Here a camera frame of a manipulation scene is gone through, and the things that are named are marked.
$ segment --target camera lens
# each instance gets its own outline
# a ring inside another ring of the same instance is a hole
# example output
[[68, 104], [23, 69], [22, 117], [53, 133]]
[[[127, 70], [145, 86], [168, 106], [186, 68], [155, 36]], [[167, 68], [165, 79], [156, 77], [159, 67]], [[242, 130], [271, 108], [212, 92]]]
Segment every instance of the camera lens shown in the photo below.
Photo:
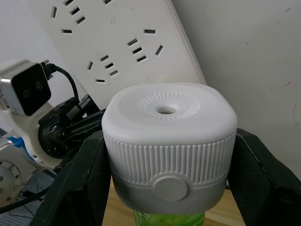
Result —
[[40, 82], [40, 81], [37, 81], [36, 87], [37, 87], [37, 90], [42, 90], [44, 88], [42, 82]]
[[26, 89], [26, 90], [24, 90], [23, 91], [23, 97], [25, 98], [25, 99], [29, 99], [30, 97], [31, 97], [31, 92], [30, 92], [30, 90], [29, 89]]

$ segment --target power strip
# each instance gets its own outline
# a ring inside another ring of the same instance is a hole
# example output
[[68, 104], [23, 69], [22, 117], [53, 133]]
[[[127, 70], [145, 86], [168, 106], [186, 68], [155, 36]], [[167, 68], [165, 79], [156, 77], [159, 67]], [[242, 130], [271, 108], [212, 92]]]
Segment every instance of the power strip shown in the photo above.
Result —
[[205, 84], [171, 0], [26, 0], [100, 109], [141, 83]]

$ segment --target round button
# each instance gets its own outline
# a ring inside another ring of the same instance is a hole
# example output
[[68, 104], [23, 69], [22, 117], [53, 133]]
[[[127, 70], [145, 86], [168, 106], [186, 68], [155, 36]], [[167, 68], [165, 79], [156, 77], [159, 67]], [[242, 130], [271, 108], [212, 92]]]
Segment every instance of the round button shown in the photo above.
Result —
[[175, 176], [159, 178], [153, 184], [153, 192], [160, 199], [168, 202], [181, 200], [188, 191], [186, 182]]

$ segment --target table surface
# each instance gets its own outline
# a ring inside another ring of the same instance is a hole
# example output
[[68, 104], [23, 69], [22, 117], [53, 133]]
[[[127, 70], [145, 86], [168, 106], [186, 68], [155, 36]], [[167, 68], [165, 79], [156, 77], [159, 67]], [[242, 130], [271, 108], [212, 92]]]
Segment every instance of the table surface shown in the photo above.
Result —
[[[205, 226], [245, 226], [230, 190], [220, 202], [205, 213]], [[118, 198], [111, 181], [103, 226], [135, 226], [133, 211]]]

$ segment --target bottle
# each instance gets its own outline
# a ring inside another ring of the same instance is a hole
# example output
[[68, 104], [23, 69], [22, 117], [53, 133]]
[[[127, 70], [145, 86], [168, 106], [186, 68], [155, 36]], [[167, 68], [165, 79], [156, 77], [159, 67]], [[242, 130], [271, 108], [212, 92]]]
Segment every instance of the bottle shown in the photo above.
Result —
[[205, 213], [145, 214], [134, 211], [136, 226], [203, 226]]

